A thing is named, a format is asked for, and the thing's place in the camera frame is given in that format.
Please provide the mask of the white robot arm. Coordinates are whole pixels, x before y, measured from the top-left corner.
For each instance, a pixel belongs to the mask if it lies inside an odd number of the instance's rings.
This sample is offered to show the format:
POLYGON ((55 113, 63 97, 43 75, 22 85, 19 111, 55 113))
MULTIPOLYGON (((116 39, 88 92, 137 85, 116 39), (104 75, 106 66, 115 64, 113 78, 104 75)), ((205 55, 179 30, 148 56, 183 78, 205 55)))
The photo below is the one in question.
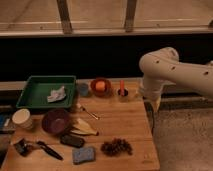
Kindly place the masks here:
POLYGON ((139 60, 139 68, 143 73, 139 92, 149 100, 154 112, 160 107, 166 81, 213 99, 213 66, 180 62, 172 47, 146 53, 139 60))

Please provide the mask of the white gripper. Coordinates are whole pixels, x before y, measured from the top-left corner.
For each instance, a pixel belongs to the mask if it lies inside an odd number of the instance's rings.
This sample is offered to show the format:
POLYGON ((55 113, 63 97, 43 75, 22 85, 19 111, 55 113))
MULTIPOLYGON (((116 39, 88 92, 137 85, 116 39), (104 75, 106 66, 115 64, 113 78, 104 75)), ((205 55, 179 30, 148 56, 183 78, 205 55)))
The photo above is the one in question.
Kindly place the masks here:
POLYGON ((138 92, 150 102, 154 113, 159 110, 163 86, 163 80, 151 77, 143 77, 140 80, 138 92))

